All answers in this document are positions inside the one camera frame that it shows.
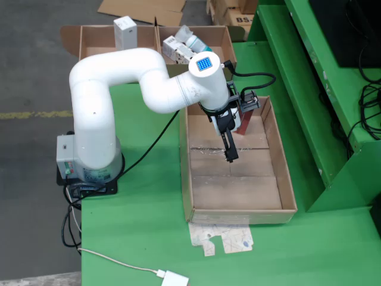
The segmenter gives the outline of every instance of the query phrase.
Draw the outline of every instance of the red object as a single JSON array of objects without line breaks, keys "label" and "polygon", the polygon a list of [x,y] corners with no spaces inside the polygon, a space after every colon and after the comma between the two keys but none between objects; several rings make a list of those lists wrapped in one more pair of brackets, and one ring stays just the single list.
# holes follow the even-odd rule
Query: red object
[{"label": "red object", "polygon": [[254,110],[247,111],[242,114],[241,110],[239,110],[239,117],[241,118],[241,126],[237,130],[235,130],[236,133],[241,135],[244,135],[246,133],[253,111]]}]

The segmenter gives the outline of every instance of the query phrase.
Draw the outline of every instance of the black cable bundle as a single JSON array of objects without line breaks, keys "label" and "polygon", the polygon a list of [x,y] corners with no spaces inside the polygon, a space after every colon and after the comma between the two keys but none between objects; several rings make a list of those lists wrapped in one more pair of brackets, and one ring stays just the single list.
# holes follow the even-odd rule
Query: black cable bundle
[{"label": "black cable bundle", "polygon": [[[351,146],[349,144],[349,137],[351,136],[351,134],[353,132],[353,129],[359,123],[361,123],[361,127],[364,130],[366,130],[369,133],[369,135],[372,136],[375,140],[380,140],[381,139],[378,136],[378,135],[381,134],[381,128],[370,126],[368,124],[368,122],[367,122],[369,119],[371,119],[371,118],[373,118],[373,117],[375,117],[377,115],[380,115],[381,112],[377,112],[377,113],[375,113],[375,114],[373,114],[371,116],[368,116],[368,117],[366,117],[366,115],[365,115],[367,108],[372,108],[372,107],[377,106],[377,105],[381,108],[381,78],[380,79],[370,79],[364,73],[363,67],[361,65],[361,60],[363,58],[363,52],[365,51],[365,49],[369,45],[369,38],[365,35],[365,33],[363,33],[359,28],[357,28],[353,24],[351,19],[349,18],[349,15],[348,15],[348,4],[349,4],[349,2],[346,5],[346,11],[345,11],[346,19],[348,20],[348,22],[350,23],[352,28],[359,35],[361,35],[364,38],[364,41],[365,41],[365,44],[364,44],[363,48],[361,49],[361,52],[360,52],[360,54],[358,56],[358,70],[359,70],[361,76],[363,77],[363,79],[368,82],[368,84],[363,87],[363,89],[361,91],[361,95],[360,95],[360,100],[358,101],[358,105],[360,106],[360,121],[356,122],[352,126],[351,130],[348,133],[347,139],[346,139],[346,147],[347,147],[348,159],[349,159],[352,156],[352,154],[353,154],[353,150],[351,149]],[[375,93],[376,93],[375,97],[368,98],[370,95],[375,94]]]},{"label": "black cable bundle", "polygon": [[[175,119],[175,117],[178,115],[179,111],[175,112],[175,114],[172,116],[172,118],[169,120],[169,122],[167,123],[167,125],[164,127],[163,131],[161,131],[161,133],[159,134],[159,136],[156,138],[156,140],[154,141],[154,143],[152,143],[152,145],[147,149],[147,151],[143,154],[142,157],[140,157],[140,159],[138,161],[136,161],[135,163],[133,163],[130,167],[128,167],[122,174],[120,174],[119,176],[116,177],[116,180],[119,180],[123,175],[125,175],[128,171],[130,171],[131,169],[133,169],[137,164],[139,164],[147,155],[148,153],[153,149],[153,147],[156,145],[156,143],[160,140],[160,138],[164,135],[164,133],[166,132],[166,130],[168,129],[168,127],[171,125],[172,121]],[[74,207],[76,208],[77,210],[81,210],[81,205],[79,204],[82,200],[84,200],[85,198],[88,198],[92,195],[95,195],[97,192],[100,192],[100,190],[104,189],[105,188],[105,185],[101,185],[98,189],[86,194],[86,195],[80,195],[80,198],[76,199],[76,200],[73,200],[73,202],[71,203],[69,198],[67,197],[67,194],[66,194],[66,187],[67,185],[64,185],[64,189],[63,189],[63,193],[64,193],[64,196],[65,196],[65,199],[67,200],[67,202],[69,203],[68,207],[67,207],[67,213],[64,217],[64,220],[63,220],[63,224],[62,224],[62,227],[61,227],[61,240],[63,242],[63,244],[66,246],[66,247],[75,247],[76,250],[78,251],[79,255],[81,255],[81,252],[78,250],[78,246],[81,245],[81,242],[77,243],[75,238],[74,238],[74,235],[73,235],[73,231],[71,230],[71,225],[70,225],[70,213],[71,213],[71,208]],[[65,230],[65,225],[66,225],[66,221],[68,222],[68,229],[69,229],[69,233],[70,233],[70,237],[71,237],[71,240],[73,242],[73,244],[68,244],[66,243],[65,241],[65,233],[64,233],[64,230]]]},{"label": "black cable bundle", "polygon": [[261,89],[265,88],[267,86],[272,85],[276,81],[276,76],[273,75],[272,73],[237,73],[232,62],[231,61],[226,61],[224,62],[224,66],[235,76],[239,77],[248,77],[248,76],[269,76],[272,77],[272,80],[263,84],[263,85],[255,85],[255,86],[247,86],[246,88],[243,88],[241,90],[241,101],[245,101],[245,91],[249,91],[252,89]]}]

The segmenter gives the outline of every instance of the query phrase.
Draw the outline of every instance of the open cardboard box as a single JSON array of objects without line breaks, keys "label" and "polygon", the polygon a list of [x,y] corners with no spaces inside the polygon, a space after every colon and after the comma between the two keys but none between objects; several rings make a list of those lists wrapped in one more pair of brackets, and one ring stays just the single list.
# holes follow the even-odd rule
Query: open cardboard box
[{"label": "open cardboard box", "polygon": [[[234,53],[232,40],[230,39],[229,31],[226,26],[198,26],[189,27],[194,35],[199,37],[205,44],[207,44],[213,52],[215,52],[221,59],[221,63],[230,60],[234,67],[236,66],[237,59]],[[158,31],[158,46],[163,47],[163,41],[169,36],[174,36],[180,27],[157,27]],[[188,71],[187,64],[176,64],[173,60],[161,53],[167,64],[167,69],[170,77],[177,76],[183,72]],[[228,69],[224,69],[225,78],[231,80],[233,75]]]},{"label": "open cardboard box", "polygon": [[[64,48],[79,60],[116,51],[114,26],[63,26],[60,34]],[[154,26],[138,26],[138,48],[160,52]]]},{"label": "open cardboard box", "polygon": [[234,133],[239,158],[225,161],[223,142],[198,105],[180,112],[185,218],[195,223],[286,223],[297,211],[282,140],[269,97],[259,97],[246,135]]}]

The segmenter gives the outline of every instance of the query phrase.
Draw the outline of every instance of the small white box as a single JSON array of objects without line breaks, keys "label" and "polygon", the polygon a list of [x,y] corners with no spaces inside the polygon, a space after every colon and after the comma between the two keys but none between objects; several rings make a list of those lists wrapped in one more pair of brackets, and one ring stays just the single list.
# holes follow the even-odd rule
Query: small white box
[{"label": "small white box", "polygon": [[138,47],[138,27],[129,16],[114,20],[114,33],[118,51]]},{"label": "small white box", "polygon": [[196,53],[176,40],[174,36],[169,36],[163,41],[163,54],[175,61],[176,64],[189,64]]}]

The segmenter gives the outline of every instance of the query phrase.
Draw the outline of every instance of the concrete floor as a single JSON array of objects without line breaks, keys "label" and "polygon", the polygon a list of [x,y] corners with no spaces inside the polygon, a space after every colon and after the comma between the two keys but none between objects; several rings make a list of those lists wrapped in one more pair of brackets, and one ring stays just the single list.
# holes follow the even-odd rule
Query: concrete floor
[{"label": "concrete floor", "polygon": [[[71,110],[77,58],[61,46],[60,27],[112,24],[96,12],[101,1],[0,1],[0,281],[80,270],[80,256],[61,244],[67,204],[55,184],[56,137],[73,118],[36,113]],[[211,24],[205,1],[188,0],[182,24]]]}]

